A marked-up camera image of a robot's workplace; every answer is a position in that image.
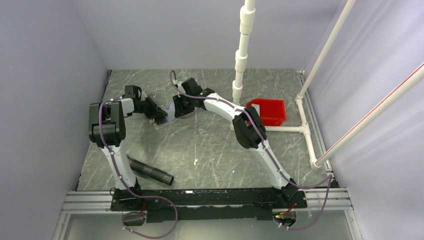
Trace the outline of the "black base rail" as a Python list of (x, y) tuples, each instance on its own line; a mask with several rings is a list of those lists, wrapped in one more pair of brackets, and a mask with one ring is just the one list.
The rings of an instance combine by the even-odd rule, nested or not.
[(298, 190), (293, 201), (278, 199), (272, 187), (219, 189), (141, 190), (141, 198), (116, 202), (113, 212), (144, 212), (148, 223), (186, 220), (256, 219), (271, 220), (278, 209), (305, 209), (304, 191)]

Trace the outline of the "silver VIP credit card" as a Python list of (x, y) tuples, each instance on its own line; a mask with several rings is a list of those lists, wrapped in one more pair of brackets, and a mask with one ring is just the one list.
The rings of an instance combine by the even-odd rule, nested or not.
[(169, 115), (169, 116), (175, 116), (175, 112), (176, 112), (176, 108), (175, 108), (175, 104), (174, 103), (170, 103), (169, 105), (167, 105), (166, 107), (164, 107), (164, 111)]

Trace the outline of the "black VIP credit card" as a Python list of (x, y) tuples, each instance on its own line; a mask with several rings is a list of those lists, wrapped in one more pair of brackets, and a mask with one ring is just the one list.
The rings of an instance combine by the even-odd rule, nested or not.
[(154, 125), (154, 127), (155, 127), (155, 129), (160, 129), (160, 128), (162, 128), (162, 127), (164, 127), (165, 125), (167, 125), (169, 123), (169, 118), (168, 118), (168, 116), (167, 115), (164, 115), (164, 116), (156, 116), (155, 118), (154, 118), (154, 123), (153, 123), (153, 125)]

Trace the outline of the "white PVC pipe frame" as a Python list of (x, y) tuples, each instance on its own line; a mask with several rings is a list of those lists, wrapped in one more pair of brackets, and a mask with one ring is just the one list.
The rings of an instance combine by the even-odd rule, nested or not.
[(343, 5), (341, 0), (238, 0), (242, 18), (252, 22), (251, 32), (242, 33), (236, 63), (250, 68), (236, 72), (233, 97), (249, 104), (254, 98), (283, 99), (288, 120), (269, 123), (267, 129), (277, 143), (275, 154), (285, 164), (309, 165), (316, 159), (317, 142), (311, 136), (299, 76), (318, 57), (318, 49), (331, 20)]

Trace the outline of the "white diagonal pole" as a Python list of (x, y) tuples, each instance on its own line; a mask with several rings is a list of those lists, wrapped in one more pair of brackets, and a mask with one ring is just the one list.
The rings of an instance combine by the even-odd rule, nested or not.
[(342, 6), (342, 9), (337, 15), (336, 21), (334, 22), (334, 25), (332, 26), (331, 31), (328, 34), (328, 37), (325, 38), (324, 45), (320, 49), (319, 55), (317, 56), (316, 60), (313, 62), (313, 66), (310, 69), (300, 92), (296, 96), (297, 101), (302, 100), (304, 98), (304, 95), (306, 91), (308, 90), (308, 87), (312, 83), (314, 77), (316, 76), (318, 70), (320, 69), (322, 63), (324, 62), (325, 57), (327, 56), (329, 50), (331, 49), (331, 46), (333, 45), (337, 35), (342, 29), (355, 3), (356, 3), (356, 0), (347, 0)]

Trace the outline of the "white pole with red stripe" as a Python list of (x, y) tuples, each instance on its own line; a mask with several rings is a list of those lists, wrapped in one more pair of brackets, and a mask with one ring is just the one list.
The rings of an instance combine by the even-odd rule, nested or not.
[(375, 107), (373, 107), (360, 121), (358, 121), (348, 132), (346, 132), (333, 146), (331, 146), (321, 157), (314, 160), (310, 165), (313, 168), (321, 167), (338, 150), (356, 137), (362, 130), (369, 126), (377, 117), (403, 97), (409, 90), (424, 79), (424, 64), (419, 65), (406, 79), (385, 96)]

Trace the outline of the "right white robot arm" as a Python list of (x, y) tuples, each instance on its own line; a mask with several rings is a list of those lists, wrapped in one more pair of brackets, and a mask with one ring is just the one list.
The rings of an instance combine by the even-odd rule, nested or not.
[(210, 88), (202, 89), (194, 78), (176, 84), (170, 77), (170, 83), (178, 92), (173, 97), (176, 117), (200, 108), (231, 122), (237, 142), (255, 155), (267, 173), (276, 193), (276, 203), (287, 208), (295, 201), (299, 187), (277, 160), (267, 140), (266, 128), (253, 107), (236, 105)]

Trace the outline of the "red plastic bin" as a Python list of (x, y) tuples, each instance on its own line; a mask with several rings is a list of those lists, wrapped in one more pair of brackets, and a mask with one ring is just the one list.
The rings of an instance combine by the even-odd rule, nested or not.
[(255, 98), (246, 106), (258, 106), (258, 114), (265, 126), (281, 126), (287, 120), (285, 102), (282, 99)]

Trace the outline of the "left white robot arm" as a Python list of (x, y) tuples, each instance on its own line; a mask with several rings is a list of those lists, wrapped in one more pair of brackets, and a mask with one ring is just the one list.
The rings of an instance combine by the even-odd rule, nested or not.
[(160, 108), (139, 86), (127, 85), (122, 96), (89, 105), (88, 136), (91, 142), (106, 156), (115, 180), (112, 199), (124, 200), (131, 210), (139, 209), (144, 196), (136, 175), (130, 167), (125, 148), (125, 118), (132, 114), (144, 114), (149, 120), (166, 117)]

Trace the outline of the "white credit card stack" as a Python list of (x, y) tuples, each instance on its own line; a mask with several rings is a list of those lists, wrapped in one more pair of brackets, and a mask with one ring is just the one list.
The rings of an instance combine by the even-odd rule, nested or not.
[(251, 107), (253, 107), (256, 112), (260, 115), (260, 105), (259, 104), (252, 104)]

